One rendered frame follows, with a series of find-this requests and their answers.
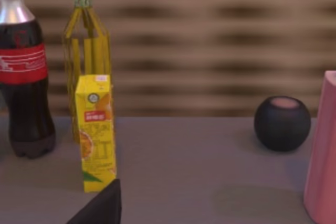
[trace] blurred background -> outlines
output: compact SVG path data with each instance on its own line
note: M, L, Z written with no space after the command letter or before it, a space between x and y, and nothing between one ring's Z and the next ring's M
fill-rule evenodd
M61 33L73 0L26 0L45 34L54 114L69 114ZM270 95L316 115L336 68L336 0L93 0L111 32L117 116L251 116Z

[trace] gray table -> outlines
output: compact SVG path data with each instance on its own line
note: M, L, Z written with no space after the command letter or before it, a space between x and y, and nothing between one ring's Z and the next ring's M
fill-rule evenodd
M63 224L94 194L82 191L70 120L55 119L57 149L17 158L0 119L0 223ZM252 119L117 119L122 224L306 224L311 140L291 154L253 138Z

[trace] red label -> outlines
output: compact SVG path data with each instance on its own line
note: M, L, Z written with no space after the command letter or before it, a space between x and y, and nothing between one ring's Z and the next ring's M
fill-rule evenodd
M44 44L18 49L0 49L0 82L24 84L48 77Z
M84 113L85 122L105 121L106 114L104 110L87 111Z

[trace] soda bottle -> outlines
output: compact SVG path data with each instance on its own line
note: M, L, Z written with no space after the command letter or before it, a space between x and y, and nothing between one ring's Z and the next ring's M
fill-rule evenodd
M24 0L0 0L0 89L17 156L37 158L55 147L48 106L48 69L41 27Z

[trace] pink cylinder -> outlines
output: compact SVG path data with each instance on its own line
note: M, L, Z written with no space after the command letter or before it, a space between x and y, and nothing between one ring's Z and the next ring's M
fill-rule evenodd
M318 224L336 224L336 71L324 74L304 204Z

